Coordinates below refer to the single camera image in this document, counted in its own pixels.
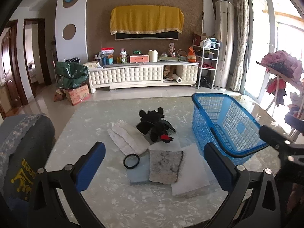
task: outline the red tongue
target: red tongue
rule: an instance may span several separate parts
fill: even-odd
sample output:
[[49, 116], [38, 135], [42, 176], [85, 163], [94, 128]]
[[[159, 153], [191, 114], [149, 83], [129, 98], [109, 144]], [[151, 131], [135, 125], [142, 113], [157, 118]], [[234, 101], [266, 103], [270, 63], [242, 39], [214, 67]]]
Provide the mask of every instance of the red tongue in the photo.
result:
[[161, 135], [161, 139], [162, 140], [170, 140], [170, 137], [168, 135], [163, 134], [163, 135]]

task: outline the paper towel roll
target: paper towel roll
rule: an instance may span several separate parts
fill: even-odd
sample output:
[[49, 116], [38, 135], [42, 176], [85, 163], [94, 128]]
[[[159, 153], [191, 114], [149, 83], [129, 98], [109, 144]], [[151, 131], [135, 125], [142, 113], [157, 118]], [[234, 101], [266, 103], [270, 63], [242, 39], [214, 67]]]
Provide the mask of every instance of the paper towel roll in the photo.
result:
[[176, 80], [177, 83], [181, 83], [181, 78], [176, 74], [172, 74], [172, 77]]
[[149, 50], [148, 55], [150, 62], [157, 62], [158, 52], [156, 50]]

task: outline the white tower air conditioner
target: white tower air conditioner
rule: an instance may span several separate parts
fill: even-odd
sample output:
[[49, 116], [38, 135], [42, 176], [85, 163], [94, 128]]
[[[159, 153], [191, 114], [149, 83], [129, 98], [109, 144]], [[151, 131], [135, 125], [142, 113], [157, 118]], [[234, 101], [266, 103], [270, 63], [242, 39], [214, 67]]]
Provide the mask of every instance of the white tower air conditioner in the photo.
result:
[[215, 3], [215, 11], [215, 37], [221, 45], [214, 88], [223, 90], [227, 85], [233, 49], [234, 7], [230, 2], [220, 0]]

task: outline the plastic container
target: plastic container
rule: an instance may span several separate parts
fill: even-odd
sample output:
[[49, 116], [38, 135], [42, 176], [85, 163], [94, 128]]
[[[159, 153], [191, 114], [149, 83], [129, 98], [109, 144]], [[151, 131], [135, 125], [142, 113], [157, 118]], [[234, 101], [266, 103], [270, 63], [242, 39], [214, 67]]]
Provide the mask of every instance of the plastic container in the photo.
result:
[[195, 93], [192, 101], [192, 129], [202, 155], [204, 146], [213, 142], [223, 155], [238, 165], [267, 147], [259, 137], [258, 122], [232, 97], [219, 93]]

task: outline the curtain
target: curtain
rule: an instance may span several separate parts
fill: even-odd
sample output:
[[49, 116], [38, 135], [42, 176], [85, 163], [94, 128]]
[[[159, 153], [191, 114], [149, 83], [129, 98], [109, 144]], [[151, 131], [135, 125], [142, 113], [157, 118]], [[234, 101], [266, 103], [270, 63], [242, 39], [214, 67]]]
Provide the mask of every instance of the curtain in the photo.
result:
[[249, 32], [249, 7], [248, 0], [233, 0], [237, 9], [237, 62], [235, 64], [230, 89], [239, 91], [241, 87], [244, 64], [245, 51], [248, 41]]

